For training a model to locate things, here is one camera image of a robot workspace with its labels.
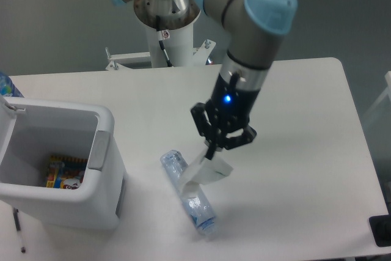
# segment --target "gray wall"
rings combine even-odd
[[[384,75],[391,70],[390,20],[391,0],[299,0],[277,59],[340,59],[361,115],[385,88]],[[228,35],[203,15],[194,32],[195,46],[206,38],[217,41],[214,58],[221,61]],[[10,75],[103,70],[106,46],[112,54],[147,51],[132,5],[0,0],[0,69]],[[370,147],[382,142],[368,137]],[[375,159],[385,158],[383,151],[371,150]]]

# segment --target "blue led light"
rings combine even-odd
[[[224,103],[230,103],[232,101],[232,98],[230,95],[224,96]]]

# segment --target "water bottle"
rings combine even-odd
[[[12,83],[9,76],[0,72],[0,94],[8,97],[23,97],[21,92]]]
[[[182,201],[183,207],[190,216],[198,232],[206,236],[214,233],[216,231],[216,225],[214,223],[216,215],[214,214],[214,211],[203,191],[199,189],[197,197],[191,199],[183,198],[179,194],[178,180],[182,172],[188,166],[186,161],[183,159],[182,154],[176,150],[171,150],[167,154],[163,155],[160,158],[160,161],[163,164],[171,183],[177,190],[177,194]]]

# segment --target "bin lid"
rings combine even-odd
[[[12,109],[7,100],[0,95],[0,164],[11,139],[16,122],[16,111]]]

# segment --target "snack package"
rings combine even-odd
[[[83,182],[87,159],[52,155],[48,166],[46,187],[77,189]]]

